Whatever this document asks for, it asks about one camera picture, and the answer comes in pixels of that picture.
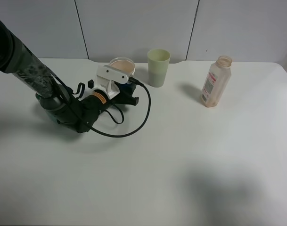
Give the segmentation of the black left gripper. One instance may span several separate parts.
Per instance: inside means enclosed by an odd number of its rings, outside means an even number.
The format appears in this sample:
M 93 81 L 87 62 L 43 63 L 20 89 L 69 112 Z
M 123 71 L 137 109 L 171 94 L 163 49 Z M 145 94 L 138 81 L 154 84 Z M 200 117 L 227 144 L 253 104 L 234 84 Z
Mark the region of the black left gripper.
M 87 82 L 88 88 L 94 88 L 94 81 Z M 95 90 L 83 100 L 79 101 L 74 96 L 69 96 L 69 105 L 64 105 L 56 111 L 58 124 L 69 128 L 77 133 L 84 133 L 90 130 L 93 123 L 98 119 L 102 110 L 105 110 L 109 103 L 120 105 L 136 106 L 139 97 L 134 97 L 135 88 L 119 89 L 119 94 L 109 100 L 105 92 Z

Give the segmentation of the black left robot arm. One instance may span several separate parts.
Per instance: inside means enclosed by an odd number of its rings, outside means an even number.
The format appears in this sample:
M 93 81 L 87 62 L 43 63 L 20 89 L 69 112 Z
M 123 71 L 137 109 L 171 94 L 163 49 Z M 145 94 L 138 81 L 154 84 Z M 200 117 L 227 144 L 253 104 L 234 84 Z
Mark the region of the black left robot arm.
M 88 82 L 91 95 L 83 97 L 83 83 L 73 92 L 1 21 L 0 71 L 13 74 L 34 90 L 50 118 L 77 133 L 88 132 L 108 107 L 136 106 L 139 102 L 138 97 L 133 97 L 136 85 L 127 86 L 131 75 L 108 65 L 99 66 L 96 78 Z

